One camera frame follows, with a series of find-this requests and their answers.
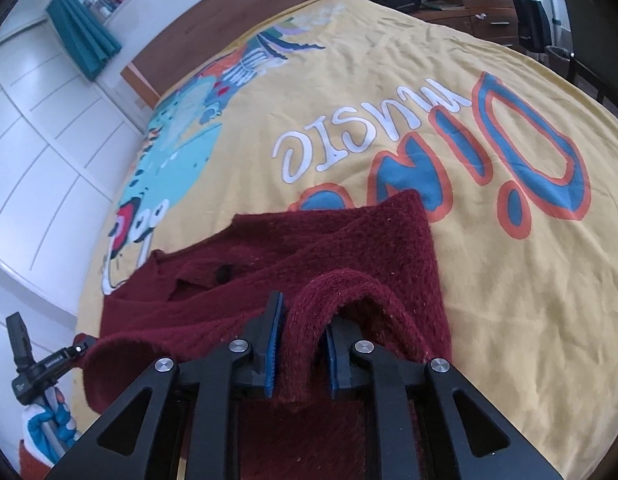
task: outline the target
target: black clamp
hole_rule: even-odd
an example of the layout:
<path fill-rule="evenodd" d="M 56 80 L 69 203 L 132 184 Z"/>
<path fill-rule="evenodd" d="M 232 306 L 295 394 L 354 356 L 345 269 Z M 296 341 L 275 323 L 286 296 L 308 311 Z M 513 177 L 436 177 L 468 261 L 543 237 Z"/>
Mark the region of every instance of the black clamp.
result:
<path fill-rule="evenodd" d="M 12 390 L 18 402 L 24 406 L 33 404 L 48 388 L 57 384 L 72 368 L 73 361 L 96 343 L 96 338 L 85 336 L 77 344 L 60 349 L 36 362 L 29 333 L 20 313 L 11 314 L 5 323 L 18 374 L 12 381 Z"/>
<path fill-rule="evenodd" d="M 172 358 L 155 361 L 47 480 L 78 474 L 83 480 L 174 480 L 188 413 L 185 480 L 239 480 L 239 404 L 271 398 L 283 314 L 282 295 L 272 292 L 265 312 L 247 323 L 240 339 L 181 365 Z M 365 404 L 366 480 L 561 480 L 446 360 L 397 359 L 338 316 L 325 340 L 332 398 Z"/>

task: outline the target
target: bed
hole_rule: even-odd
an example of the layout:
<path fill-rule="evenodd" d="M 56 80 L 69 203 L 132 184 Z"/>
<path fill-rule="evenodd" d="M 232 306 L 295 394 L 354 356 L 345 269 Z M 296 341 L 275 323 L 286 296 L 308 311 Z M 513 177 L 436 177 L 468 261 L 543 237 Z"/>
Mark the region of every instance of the bed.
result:
<path fill-rule="evenodd" d="M 78 330 L 97 335 L 103 295 L 151 250 L 192 245 L 236 213 L 373 205 L 417 189 L 454 364 L 565 479 L 610 478 L 618 121 L 497 44 L 365 0 L 295 3 L 277 0 L 264 21 L 245 10 L 253 28 L 196 54 L 189 73 L 170 57 L 168 73 L 184 77 L 160 88 Z M 82 429 L 94 420 L 80 387 L 72 409 Z"/>

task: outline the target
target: red sweater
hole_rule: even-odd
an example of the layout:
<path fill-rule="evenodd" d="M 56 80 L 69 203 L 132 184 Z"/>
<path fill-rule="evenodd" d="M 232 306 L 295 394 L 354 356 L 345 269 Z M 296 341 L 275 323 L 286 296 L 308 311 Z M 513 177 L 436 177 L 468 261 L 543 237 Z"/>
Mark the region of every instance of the red sweater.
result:
<path fill-rule="evenodd" d="M 89 405 L 105 410 L 158 357 L 184 362 L 236 338 L 271 290 L 287 307 L 275 399 L 243 403 L 241 476 L 362 478 L 361 406 L 329 400 L 315 356 L 340 311 L 401 358 L 451 357 L 433 240 L 415 191 L 359 209 L 236 216 L 192 247 L 154 251 L 104 300 L 101 339 L 83 364 Z"/>

